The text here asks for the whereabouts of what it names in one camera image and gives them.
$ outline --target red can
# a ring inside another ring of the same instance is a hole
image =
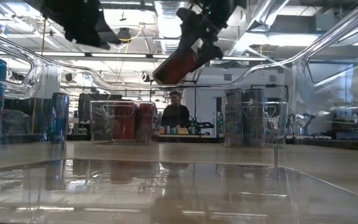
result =
[[[135,140],[135,111],[133,102],[118,102],[114,104],[112,117],[113,140]]]
[[[153,133],[153,118],[155,105],[153,103],[141,102],[137,109],[136,140],[148,143]]]
[[[197,59],[198,56],[192,49],[175,51],[153,72],[156,82],[165,85],[179,83],[195,68]]]

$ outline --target clear plastic bin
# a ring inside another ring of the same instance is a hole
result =
[[[266,101],[263,90],[225,91],[225,146],[273,147],[285,141],[288,103]]]
[[[155,104],[147,101],[91,101],[93,144],[150,144],[158,135]]]

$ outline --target man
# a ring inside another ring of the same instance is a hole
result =
[[[180,104],[181,93],[172,91],[169,94],[172,104],[164,109],[161,118],[161,126],[169,125],[171,128],[185,127],[189,122],[189,110],[186,106]]]

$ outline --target dark shirt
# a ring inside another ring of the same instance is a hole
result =
[[[169,105],[162,114],[161,126],[169,125],[170,127],[175,127],[180,125],[184,127],[189,122],[189,117],[189,110],[186,106]]]

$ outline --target curved clear tube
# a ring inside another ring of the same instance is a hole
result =
[[[112,85],[105,82],[96,71],[91,68],[86,67],[77,67],[73,65],[67,65],[64,63],[56,62],[50,60],[46,57],[37,55],[35,52],[27,50],[3,37],[0,37],[0,50],[6,52],[10,55],[21,58],[31,64],[31,69],[29,74],[26,76],[25,80],[21,84],[10,83],[7,81],[0,81],[4,85],[5,89],[9,91],[9,95],[16,95],[19,98],[25,98],[31,93],[34,92],[36,83],[39,80],[39,74],[42,72],[42,69],[47,66],[58,66],[62,67],[68,72],[76,73],[89,73],[93,77],[94,84],[101,89],[105,90],[116,90],[116,89],[131,89],[131,88],[144,88],[144,89],[164,89],[164,88],[232,88],[236,86],[240,81],[242,81],[246,76],[251,74],[256,70],[271,68],[271,67],[282,67],[288,70],[288,67],[285,65],[302,63],[307,67],[307,61],[314,54],[322,51],[325,47],[335,43],[340,38],[344,37],[347,33],[354,30],[358,27],[358,7],[352,11],[347,17],[341,20],[335,27],[330,31],[321,36],[317,41],[313,42],[309,47],[298,53],[296,56],[289,58],[281,62],[275,62],[268,65],[258,65],[250,68],[244,72],[237,80],[234,80],[231,83],[223,85]],[[311,81],[310,75],[307,71],[300,72],[299,70],[294,70],[298,74],[303,74],[302,77]]]

